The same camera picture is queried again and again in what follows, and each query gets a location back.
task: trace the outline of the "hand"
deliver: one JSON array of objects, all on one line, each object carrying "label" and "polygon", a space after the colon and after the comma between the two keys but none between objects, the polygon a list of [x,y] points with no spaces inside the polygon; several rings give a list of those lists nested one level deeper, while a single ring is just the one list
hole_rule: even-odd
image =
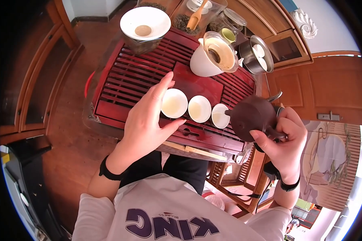
[{"label": "hand", "polygon": [[291,107],[287,107],[278,117],[276,130],[286,133],[288,138],[276,143],[259,130],[251,130],[249,133],[271,158],[282,176],[282,181],[292,185],[299,179],[300,157],[306,144],[307,129],[298,114]]},{"label": "hand", "polygon": [[185,119],[177,119],[163,128],[158,125],[162,99],[166,90],[173,87],[173,72],[151,87],[142,99],[130,110],[122,141],[123,152],[129,153],[129,159],[137,161],[159,147],[171,136]]}]

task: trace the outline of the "white t-shirt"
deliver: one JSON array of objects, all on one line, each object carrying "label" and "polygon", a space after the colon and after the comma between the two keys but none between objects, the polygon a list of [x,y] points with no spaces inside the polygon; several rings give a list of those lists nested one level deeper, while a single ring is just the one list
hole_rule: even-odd
[{"label": "white t-shirt", "polygon": [[290,210],[275,207],[244,224],[188,183],[158,174],[120,188],[114,204],[82,194],[72,240],[283,240],[290,221]]}]

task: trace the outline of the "tea scoop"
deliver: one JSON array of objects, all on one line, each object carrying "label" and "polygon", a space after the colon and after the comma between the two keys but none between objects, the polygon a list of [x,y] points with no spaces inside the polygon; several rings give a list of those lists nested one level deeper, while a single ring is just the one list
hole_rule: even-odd
[{"label": "tea scoop", "polygon": [[201,19],[201,11],[203,10],[205,4],[208,2],[208,0],[204,0],[203,3],[201,4],[201,6],[198,8],[198,10],[196,12],[194,12],[192,14],[192,16],[190,16],[188,25],[186,26],[187,28],[190,28],[191,30],[195,30],[198,22]]}]

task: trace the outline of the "painting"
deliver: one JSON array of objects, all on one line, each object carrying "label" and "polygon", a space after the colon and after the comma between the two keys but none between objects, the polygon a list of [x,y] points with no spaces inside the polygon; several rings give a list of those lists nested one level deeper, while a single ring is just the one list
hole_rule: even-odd
[{"label": "painting", "polygon": [[357,171],[359,126],[303,121],[307,142],[301,156],[300,198],[341,211]]}]

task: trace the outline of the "red wooden tea tray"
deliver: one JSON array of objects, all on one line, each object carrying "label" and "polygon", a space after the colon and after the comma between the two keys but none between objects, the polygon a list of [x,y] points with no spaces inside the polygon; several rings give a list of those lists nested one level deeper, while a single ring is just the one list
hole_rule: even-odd
[{"label": "red wooden tea tray", "polygon": [[[194,95],[203,95],[212,106],[223,103],[232,109],[241,99],[254,94],[255,81],[243,68],[212,77],[194,75],[189,62],[199,45],[194,37],[174,28],[153,52],[146,54],[132,54],[120,40],[95,90],[94,116],[105,125],[123,129],[130,109],[169,71],[174,71],[175,88],[181,89],[188,100]],[[168,141],[232,154],[242,151],[244,141],[235,135],[230,124],[218,129],[210,120],[196,123],[187,113],[183,118],[188,119],[187,122]],[[161,127],[170,121],[172,119],[161,113]]]}]

